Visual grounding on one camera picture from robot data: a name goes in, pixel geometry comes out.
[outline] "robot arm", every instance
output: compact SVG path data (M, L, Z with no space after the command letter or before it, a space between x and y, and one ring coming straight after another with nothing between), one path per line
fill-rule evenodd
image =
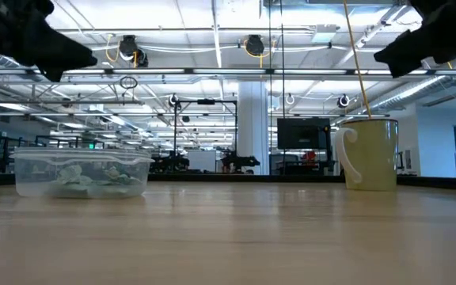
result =
M49 0L0 0L0 55L23 66L37 66L58 82L66 70L97 64L93 52L52 29L45 18L54 11Z
M422 27L404 32L374 58L386 63L394 78L422 67L422 60L438 64L456 59L456 1L410 0L424 19Z

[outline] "desk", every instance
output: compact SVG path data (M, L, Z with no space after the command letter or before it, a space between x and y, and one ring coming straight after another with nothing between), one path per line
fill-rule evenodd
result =
M283 162L277 162L280 175L323 176L325 175L324 169L329 167L329 164L326 161L285 161L284 164L286 165L286 173L284 173Z
M145 198L0 187L0 284L456 284L456 191L155 183Z

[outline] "red object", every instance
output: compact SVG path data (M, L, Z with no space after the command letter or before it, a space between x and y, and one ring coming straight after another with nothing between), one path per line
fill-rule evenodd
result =
M302 157L303 160L306 161L313 161L316 159L316 152L315 151L308 151L304 156Z

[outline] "mug handle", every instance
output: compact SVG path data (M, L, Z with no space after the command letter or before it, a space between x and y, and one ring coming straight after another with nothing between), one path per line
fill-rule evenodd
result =
M337 156L339 156L340 163L342 163L344 170L349 174L353 181L355 183L362 183L362 174L360 174L360 172L358 172L355 167L353 167L353 164L349 161L348 155L346 154L346 147L344 146L344 134L350 143L354 143L358 139L357 131L348 127L342 127L339 129L339 131L336 133L335 138Z

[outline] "black cable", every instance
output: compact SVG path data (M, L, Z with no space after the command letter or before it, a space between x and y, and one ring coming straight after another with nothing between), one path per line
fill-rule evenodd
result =
M286 87L284 86L284 23L283 23L283 0L279 0L279 9L281 12L281 37L283 41L283 49L282 49L282 55L283 55L283 119L286 119ZM286 147L283 150L283 173L286 175Z
M268 46L272 46L272 13L271 13L271 7L269 6L268 8ZM270 62L270 68L272 69L272 50L270 50L270 55L269 56L269 62ZM272 108L272 72L270 73L270 106ZM269 175L272 175L272 127L274 124L274 112L270 112L270 154L268 155L268 173Z

